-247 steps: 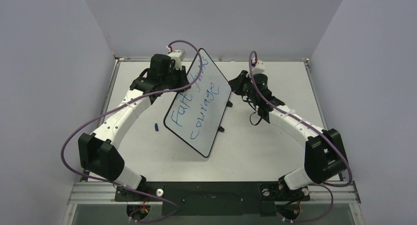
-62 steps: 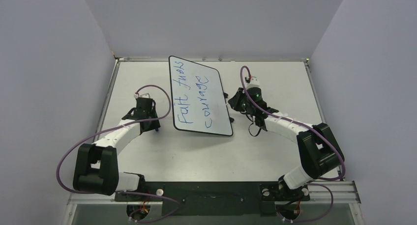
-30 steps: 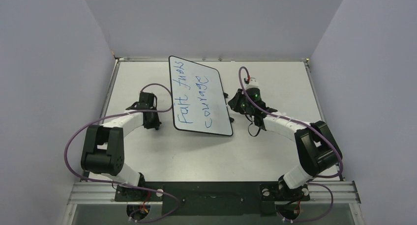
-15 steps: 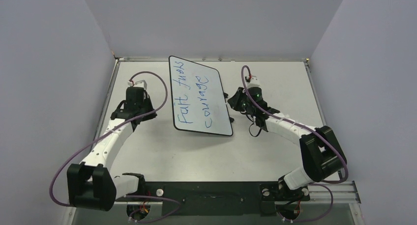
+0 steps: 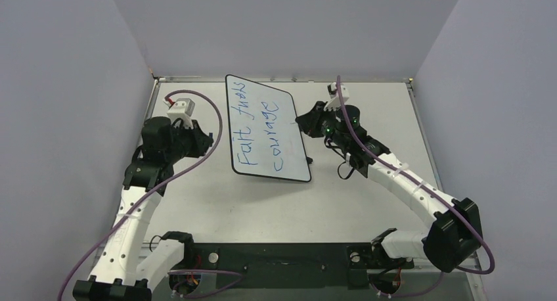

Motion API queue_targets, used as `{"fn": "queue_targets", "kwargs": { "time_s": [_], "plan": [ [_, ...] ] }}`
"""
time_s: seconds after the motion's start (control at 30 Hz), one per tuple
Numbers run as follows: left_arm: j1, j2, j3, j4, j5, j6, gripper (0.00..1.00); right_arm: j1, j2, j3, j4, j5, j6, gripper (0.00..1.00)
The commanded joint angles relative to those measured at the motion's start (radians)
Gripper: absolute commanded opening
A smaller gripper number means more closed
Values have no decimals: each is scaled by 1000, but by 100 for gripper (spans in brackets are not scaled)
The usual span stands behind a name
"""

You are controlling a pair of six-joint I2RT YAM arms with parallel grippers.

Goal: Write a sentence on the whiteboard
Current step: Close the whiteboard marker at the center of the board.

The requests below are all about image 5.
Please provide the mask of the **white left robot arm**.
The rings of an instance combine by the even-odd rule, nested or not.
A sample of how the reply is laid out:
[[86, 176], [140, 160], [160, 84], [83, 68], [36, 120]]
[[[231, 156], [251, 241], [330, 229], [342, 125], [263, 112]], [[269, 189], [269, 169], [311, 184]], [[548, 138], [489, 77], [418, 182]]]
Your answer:
[[102, 256], [86, 280], [77, 280], [74, 300], [151, 300], [150, 284], [156, 268], [140, 275], [139, 252], [150, 220], [167, 185], [201, 165], [220, 144], [217, 135], [204, 133], [197, 120], [186, 117], [147, 119], [141, 130], [142, 143], [125, 170], [121, 208], [109, 233], [99, 241]]

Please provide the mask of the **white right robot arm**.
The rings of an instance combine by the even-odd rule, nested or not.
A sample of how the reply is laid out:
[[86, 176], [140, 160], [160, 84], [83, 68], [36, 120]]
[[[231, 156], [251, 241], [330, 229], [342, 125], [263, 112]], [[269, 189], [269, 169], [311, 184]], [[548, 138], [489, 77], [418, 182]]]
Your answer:
[[370, 257], [379, 266], [406, 259], [428, 260], [450, 273], [481, 247], [479, 209], [469, 198], [455, 199], [425, 182], [402, 163], [385, 144], [360, 125], [360, 111], [327, 110], [322, 101], [295, 119], [301, 132], [322, 138], [363, 177], [378, 183], [420, 218], [427, 233], [388, 229], [371, 242]]

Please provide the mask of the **black-framed whiteboard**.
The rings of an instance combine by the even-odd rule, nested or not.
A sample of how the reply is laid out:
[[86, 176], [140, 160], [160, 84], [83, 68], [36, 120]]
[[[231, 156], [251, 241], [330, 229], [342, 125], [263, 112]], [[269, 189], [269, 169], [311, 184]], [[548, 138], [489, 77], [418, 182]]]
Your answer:
[[225, 92], [233, 172], [309, 183], [293, 96], [232, 74], [225, 77]]

